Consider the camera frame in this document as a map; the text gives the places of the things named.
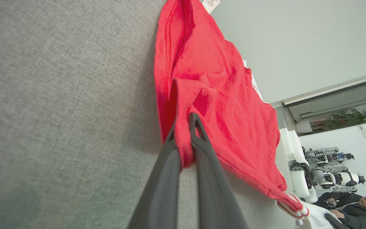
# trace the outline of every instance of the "black jacket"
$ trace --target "black jacket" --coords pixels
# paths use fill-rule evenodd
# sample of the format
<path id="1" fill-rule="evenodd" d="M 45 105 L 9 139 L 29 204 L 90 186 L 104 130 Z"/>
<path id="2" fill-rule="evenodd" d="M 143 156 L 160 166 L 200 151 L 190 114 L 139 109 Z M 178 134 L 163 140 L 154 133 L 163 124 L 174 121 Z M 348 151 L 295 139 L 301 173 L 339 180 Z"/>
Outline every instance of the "black jacket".
<path id="1" fill-rule="evenodd" d="M 317 206 L 324 207 L 325 209 L 335 209 L 334 207 L 329 207 L 325 201 L 333 197 L 337 202 L 337 207 L 342 207 L 346 204 L 358 202 L 362 196 L 354 193 L 337 193 L 337 192 L 327 192 L 324 193 L 316 203 Z M 359 204 L 348 205 L 342 211 L 345 218 L 340 219 L 340 221 L 351 229 L 365 229 L 366 228 L 366 208 Z"/>

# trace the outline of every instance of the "white care label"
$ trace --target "white care label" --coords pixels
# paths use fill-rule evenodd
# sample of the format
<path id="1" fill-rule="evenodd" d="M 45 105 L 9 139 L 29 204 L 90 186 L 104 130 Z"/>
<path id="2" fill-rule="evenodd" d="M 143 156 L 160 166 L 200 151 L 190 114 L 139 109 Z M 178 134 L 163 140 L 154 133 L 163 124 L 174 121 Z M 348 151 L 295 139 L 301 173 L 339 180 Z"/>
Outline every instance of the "white care label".
<path id="1" fill-rule="evenodd" d="M 220 0 L 204 0 L 203 6 L 206 8 L 208 13 L 211 13 L 213 9 L 220 3 Z"/>

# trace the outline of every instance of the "man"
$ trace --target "man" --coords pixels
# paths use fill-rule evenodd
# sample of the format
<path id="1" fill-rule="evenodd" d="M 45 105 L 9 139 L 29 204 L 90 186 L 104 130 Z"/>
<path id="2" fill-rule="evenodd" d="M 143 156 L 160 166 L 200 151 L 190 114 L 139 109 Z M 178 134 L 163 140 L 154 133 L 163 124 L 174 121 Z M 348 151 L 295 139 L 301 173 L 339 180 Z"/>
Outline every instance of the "man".
<path id="1" fill-rule="evenodd" d="M 330 210 L 351 229 L 366 228 L 366 197 L 355 193 L 327 192 L 314 204 Z"/>

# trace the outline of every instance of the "gray wall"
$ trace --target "gray wall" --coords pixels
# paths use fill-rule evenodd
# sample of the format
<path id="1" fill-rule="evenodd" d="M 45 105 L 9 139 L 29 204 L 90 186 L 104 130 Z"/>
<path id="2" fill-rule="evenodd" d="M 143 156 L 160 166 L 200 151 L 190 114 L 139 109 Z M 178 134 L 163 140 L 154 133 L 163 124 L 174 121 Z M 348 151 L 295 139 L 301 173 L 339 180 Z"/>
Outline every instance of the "gray wall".
<path id="1" fill-rule="evenodd" d="M 211 15 L 270 103 L 366 75 L 366 1 L 223 0 Z"/>

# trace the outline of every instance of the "potted plant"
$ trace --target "potted plant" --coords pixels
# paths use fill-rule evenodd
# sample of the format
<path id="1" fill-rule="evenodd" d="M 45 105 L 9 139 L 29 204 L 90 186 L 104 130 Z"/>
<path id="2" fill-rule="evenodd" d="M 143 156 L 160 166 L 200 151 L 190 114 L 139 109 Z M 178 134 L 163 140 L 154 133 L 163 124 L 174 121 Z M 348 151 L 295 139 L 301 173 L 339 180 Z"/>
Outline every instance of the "potted plant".
<path id="1" fill-rule="evenodd" d="M 324 125 L 328 129 L 339 129 L 366 123 L 366 111 L 362 111 L 363 113 L 355 108 L 351 109 L 351 113 L 347 113 L 344 110 L 339 111 L 338 114 L 333 114 L 332 117 L 328 117 Z"/>

